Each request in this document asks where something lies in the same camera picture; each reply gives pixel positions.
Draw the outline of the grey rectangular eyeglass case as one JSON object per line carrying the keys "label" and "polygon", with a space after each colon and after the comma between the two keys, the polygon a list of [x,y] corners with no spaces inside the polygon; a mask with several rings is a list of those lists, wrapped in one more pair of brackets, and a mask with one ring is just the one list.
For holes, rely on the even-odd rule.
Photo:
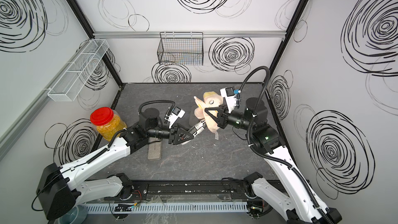
{"label": "grey rectangular eyeglass case", "polygon": [[148,156],[149,161],[160,160],[162,156],[162,139],[150,138],[148,143]]}

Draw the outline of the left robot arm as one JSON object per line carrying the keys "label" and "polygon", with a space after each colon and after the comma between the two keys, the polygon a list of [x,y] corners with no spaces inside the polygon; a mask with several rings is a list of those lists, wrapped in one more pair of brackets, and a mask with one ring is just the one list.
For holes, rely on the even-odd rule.
{"label": "left robot arm", "polygon": [[89,180],[89,177],[148,145],[150,138],[167,139],[173,145],[192,140],[194,136],[189,129],[177,123],[184,115],[184,110],[172,107],[166,115],[166,124],[162,125],[159,111],[148,108],[139,114],[138,122],[118,131],[108,145],[62,166],[52,163],[45,167],[36,199],[46,219],[54,221],[81,203],[117,196],[127,188],[121,177],[101,180]]}

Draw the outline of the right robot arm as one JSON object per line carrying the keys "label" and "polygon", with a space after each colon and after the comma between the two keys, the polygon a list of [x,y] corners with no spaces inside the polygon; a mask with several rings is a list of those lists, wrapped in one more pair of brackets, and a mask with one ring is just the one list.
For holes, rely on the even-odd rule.
{"label": "right robot arm", "polygon": [[261,175],[245,177],[246,192],[252,198],[261,198],[288,224],[337,224],[342,216],[336,208],[328,207],[313,191],[290,156],[278,132],[267,123],[268,109],[256,98],[247,99],[244,112],[229,110],[228,106],[205,107],[203,110],[224,129],[231,125],[237,129],[252,130],[249,148],[262,157],[277,175],[284,191],[277,189]]}

